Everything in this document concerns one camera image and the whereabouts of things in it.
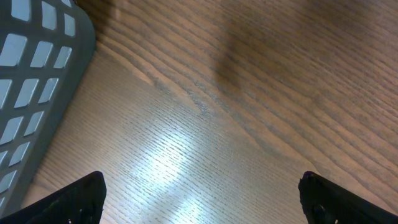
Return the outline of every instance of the basket hole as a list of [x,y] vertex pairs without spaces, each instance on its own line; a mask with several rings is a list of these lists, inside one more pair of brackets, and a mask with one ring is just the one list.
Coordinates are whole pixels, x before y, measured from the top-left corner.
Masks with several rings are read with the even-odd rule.
[[12,80],[0,80],[0,109],[6,101]]
[[71,37],[75,36],[75,18],[64,14],[65,17],[65,34]]
[[64,4],[66,4],[69,7],[72,7],[72,5],[70,4],[69,0],[61,0]]
[[7,151],[0,152],[0,165],[2,163],[2,160],[6,157],[6,155],[7,155]]
[[30,0],[12,0],[11,3],[11,15],[14,18],[30,20]]
[[36,112],[32,115],[32,118],[29,121],[29,124],[27,125],[26,131],[24,136],[33,134],[37,127],[39,126],[40,120],[43,117],[44,111]]
[[52,49],[51,43],[46,41],[40,41],[37,44],[35,55],[33,56],[30,66],[32,68],[42,68],[47,62],[47,59],[49,58],[51,49]]
[[21,106],[26,106],[29,104],[38,82],[39,80],[37,78],[31,78],[24,81],[21,91],[19,92],[18,99],[15,102],[15,108],[19,108]]
[[51,99],[54,93],[55,87],[57,86],[58,78],[50,78],[44,86],[43,93],[40,96],[39,103],[45,103]]
[[1,136],[0,145],[12,141],[18,132],[23,117],[12,118],[7,122],[6,128]]
[[0,54],[0,66],[16,66],[25,49],[27,38],[8,34]]
[[8,190],[12,184],[12,180],[14,180],[15,174],[17,171],[12,171],[11,173],[5,175],[0,181],[0,193]]
[[54,30],[57,26],[57,13],[55,12],[55,8],[48,4],[47,2],[42,1],[42,10],[43,10],[43,21],[42,25],[45,28]]
[[15,150],[14,154],[11,157],[9,167],[22,161],[29,144],[30,144],[30,142],[27,142],[27,143],[24,143],[24,144],[21,144],[20,146],[18,146],[18,148]]
[[70,47],[61,47],[54,68],[63,68],[66,66],[72,49]]

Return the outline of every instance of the wood grain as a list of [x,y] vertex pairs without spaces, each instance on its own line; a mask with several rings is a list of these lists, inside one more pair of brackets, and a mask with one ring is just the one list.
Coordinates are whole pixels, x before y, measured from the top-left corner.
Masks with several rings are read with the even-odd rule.
[[104,223],[305,223],[313,170],[398,213],[398,3],[81,0],[97,51],[25,205],[104,172]]

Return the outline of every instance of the black object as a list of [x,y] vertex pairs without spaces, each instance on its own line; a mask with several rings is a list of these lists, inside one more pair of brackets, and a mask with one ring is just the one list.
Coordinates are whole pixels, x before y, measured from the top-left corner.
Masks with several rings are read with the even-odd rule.
[[0,223],[98,224],[105,196],[104,177],[96,171],[1,219]]
[[398,223],[398,217],[307,171],[298,184],[309,224]]

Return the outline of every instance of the perforated plastic side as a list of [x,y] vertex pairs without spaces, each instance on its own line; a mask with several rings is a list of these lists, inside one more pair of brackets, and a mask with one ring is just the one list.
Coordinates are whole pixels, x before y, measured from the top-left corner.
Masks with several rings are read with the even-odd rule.
[[70,0],[0,1],[0,216],[19,209],[94,48]]

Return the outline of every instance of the gray plastic basket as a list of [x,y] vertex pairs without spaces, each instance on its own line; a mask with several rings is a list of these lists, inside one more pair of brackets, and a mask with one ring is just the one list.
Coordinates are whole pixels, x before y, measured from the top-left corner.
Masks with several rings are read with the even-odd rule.
[[1,217],[20,209],[94,49],[72,1],[0,1]]

